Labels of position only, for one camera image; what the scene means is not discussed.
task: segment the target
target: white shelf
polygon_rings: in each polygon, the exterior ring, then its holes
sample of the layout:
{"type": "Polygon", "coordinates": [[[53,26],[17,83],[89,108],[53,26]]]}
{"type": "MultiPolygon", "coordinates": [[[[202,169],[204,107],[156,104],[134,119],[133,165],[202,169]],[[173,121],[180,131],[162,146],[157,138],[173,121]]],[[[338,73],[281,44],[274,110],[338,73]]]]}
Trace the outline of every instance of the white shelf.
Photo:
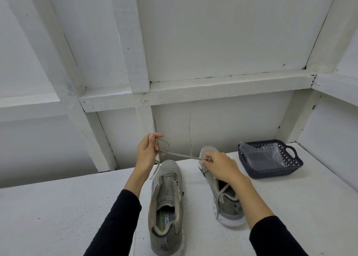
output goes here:
{"type": "MultiPolygon", "coordinates": [[[[358,194],[296,143],[304,166],[255,188],[309,255],[354,255],[358,194]]],[[[230,153],[238,160],[238,154],[230,153]]],[[[247,226],[221,226],[196,160],[178,162],[184,179],[186,255],[255,255],[247,226]]],[[[0,247],[7,255],[82,255],[133,169],[0,189],[0,247]]],[[[148,255],[151,182],[141,192],[135,255],[148,255]]]]}

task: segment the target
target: navy plastic basket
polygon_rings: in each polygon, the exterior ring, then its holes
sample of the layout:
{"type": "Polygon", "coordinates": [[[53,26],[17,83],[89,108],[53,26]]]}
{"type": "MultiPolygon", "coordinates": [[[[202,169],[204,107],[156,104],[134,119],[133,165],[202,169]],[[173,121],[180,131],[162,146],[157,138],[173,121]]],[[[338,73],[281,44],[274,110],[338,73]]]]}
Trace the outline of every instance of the navy plastic basket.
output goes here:
{"type": "Polygon", "coordinates": [[[280,153],[285,160],[287,167],[285,168],[272,168],[272,169],[264,169],[264,170],[255,170],[253,169],[247,162],[245,154],[243,154],[240,150],[240,144],[238,145],[239,158],[244,166],[246,172],[253,179],[262,179],[269,177],[277,177],[277,176],[285,176],[295,172],[298,168],[303,166],[302,160],[298,157],[297,152],[294,147],[288,146],[280,140],[266,140],[266,141],[256,141],[256,142],[248,142],[249,144],[257,149],[261,148],[264,145],[277,143],[279,145],[280,153]],[[286,149],[293,150],[295,157],[293,158],[286,149]]]}

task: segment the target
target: clear plastic bag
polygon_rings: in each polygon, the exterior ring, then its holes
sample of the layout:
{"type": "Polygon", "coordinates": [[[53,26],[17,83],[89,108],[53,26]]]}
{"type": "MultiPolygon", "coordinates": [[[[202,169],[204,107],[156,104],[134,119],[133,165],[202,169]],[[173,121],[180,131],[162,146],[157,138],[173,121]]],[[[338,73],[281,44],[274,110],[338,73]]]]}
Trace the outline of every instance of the clear plastic bag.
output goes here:
{"type": "Polygon", "coordinates": [[[257,149],[253,146],[240,142],[239,148],[244,154],[247,163],[254,170],[287,167],[277,143],[267,144],[257,149]]]}

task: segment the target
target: sneaker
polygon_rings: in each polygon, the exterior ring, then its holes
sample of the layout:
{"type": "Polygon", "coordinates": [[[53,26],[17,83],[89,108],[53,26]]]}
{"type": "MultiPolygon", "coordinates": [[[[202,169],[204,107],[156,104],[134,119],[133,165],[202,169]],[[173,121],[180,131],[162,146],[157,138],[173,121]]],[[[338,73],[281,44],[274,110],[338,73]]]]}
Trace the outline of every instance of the sneaker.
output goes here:
{"type": "Polygon", "coordinates": [[[178,164],[172,160],[162,163],[152,182],[148,213],[150,245],[159,256],[181,255],[183,241],[183,180],[178,164]]]}
{"type": "MultiPolygon", "coordinates": [[[[218,150],[211,146],[203,147],[200,152],[201,160],[205,160],[207,158],[205,155],[207,151],[218,150]]],[[[230,228],[236,228],[245,224],[246,218],[241,202],[231,186],[226,182],[215,178],[206,167],[200,165],[199,169],[206,177],[211,191],[213,192],[213,209],[216,219],[222,225],[230,228]]]]}

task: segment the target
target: black long sleeve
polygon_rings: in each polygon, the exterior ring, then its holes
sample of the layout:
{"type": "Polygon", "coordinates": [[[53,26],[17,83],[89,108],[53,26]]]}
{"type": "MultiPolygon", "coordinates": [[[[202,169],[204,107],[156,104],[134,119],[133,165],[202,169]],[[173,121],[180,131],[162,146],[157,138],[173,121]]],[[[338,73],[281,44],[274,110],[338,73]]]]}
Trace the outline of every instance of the black long sleeve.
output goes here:
{"type": "Polygon", "coordinates": [[[128,255],[141,209],[137,196],[122,190],[84,256],[128,255]]]}
{"type": "Polygon", "coordinates": [[[265,217],[257,222],[249,239],[257,256],[308,256],[277,216],[265,217]]]}

